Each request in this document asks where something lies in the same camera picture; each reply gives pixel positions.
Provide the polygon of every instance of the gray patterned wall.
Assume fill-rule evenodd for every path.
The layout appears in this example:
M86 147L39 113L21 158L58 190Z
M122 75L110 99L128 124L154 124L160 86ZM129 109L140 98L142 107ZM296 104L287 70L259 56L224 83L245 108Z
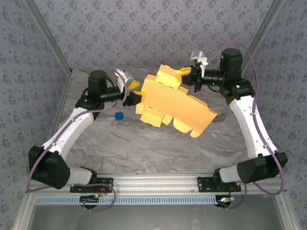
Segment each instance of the gray patterned wall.
M22 0L0 1L0 229L11 229L29 174L27 153L46 140L66 74Z
M248 46L271 0L35 0L73 69L189 65Z
M268 132L288 155L286 187L307 229L307 2L287 1L255 55L259 107ZM246 76L253 76L251 69Z

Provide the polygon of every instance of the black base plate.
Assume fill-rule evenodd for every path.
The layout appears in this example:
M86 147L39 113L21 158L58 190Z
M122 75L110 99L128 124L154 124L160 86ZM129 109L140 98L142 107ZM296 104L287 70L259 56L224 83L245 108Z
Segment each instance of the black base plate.
M95 184L108 184L113 187L113 178L97 178ZM109 187L106 187L106 193L112 193L112 190ZM91 186L91 187L81 187L81 186L71 186L71 193L104 193L105 190L102 186Z
M212 177L198 177L198 191L200 193L212 193L212 192L233 192L230 187L233 187L237 192L241 192L241 186L237 185L236 182L225 183L224 189L218 189L215 186Z

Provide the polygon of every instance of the gray marble table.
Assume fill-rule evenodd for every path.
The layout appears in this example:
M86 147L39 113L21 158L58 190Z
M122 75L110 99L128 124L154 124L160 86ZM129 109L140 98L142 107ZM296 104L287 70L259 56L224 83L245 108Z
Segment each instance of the gray marble table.
M132 69L142 82L156 70ZM74 70L72 83L61 116L67 119L81 93L87 87L90 70ZM112 71L109 76L115 80ZM85 166L105 173L212 173L214 169L247 159L246 144L236 117L224 98L203 87L190 94L205 101L218 113L215 120L198 138L191 138L175 129L172 123L160 128L140 121L135 107L121 107L123 120L116 120L116 111L101 113L73 145L67 157L69 166Z

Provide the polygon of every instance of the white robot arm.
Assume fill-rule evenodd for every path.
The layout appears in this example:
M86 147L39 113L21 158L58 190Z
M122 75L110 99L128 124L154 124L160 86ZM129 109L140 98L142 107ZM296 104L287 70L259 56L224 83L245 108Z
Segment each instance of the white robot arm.
M191 59L193 66L184 67L181 75L183 84L194 86L194 91L201 90L202 85L218 86L219 93L226 99L226 103L234 112L248 148L248 160L236 165L216 169L213 180L217 190L229 188L229 183L243 181L255 182L275 177L279 173L278 166L266 146L264 146L253 120L252 106L254 103L254 90L250 82L241 77L242 55L240 50L228 48L221 53L219 69L205 69L207 58L202 52L193 52ZM267 145L275 153L281 167L287 163L284 152L278 152L271 141L257 106L255 117L260 133L265 138Z
M38 157L47 149L48 152L43 157L34 171L33 179L44 184L61 189L67 184L89 184L94 183L93 170L86 168L69 168L65 162L66 157L81 133L98 117L99 113L90 113L89 110L104 109L105 102L122 100L124 97L124 83L119 77L120 74L126 85L133 82L133 76L129 72L116 70L117 86L107 87L108 76L101 70L91 72L88 79L88 88L84 90L81 98L75 105L70 117L57 131L57 133L42 147L33 146L29 151L30 169L34 166ZM136 105L141 101L141 95L133 92L124 101L124 105Z

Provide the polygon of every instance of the blue cube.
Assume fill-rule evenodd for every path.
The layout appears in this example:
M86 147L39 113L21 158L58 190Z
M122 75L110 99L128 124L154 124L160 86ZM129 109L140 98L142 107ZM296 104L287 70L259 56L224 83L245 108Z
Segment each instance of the blue cube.
M124 114L122 112L115 113L115 119L116 120L122 120L124 119Z

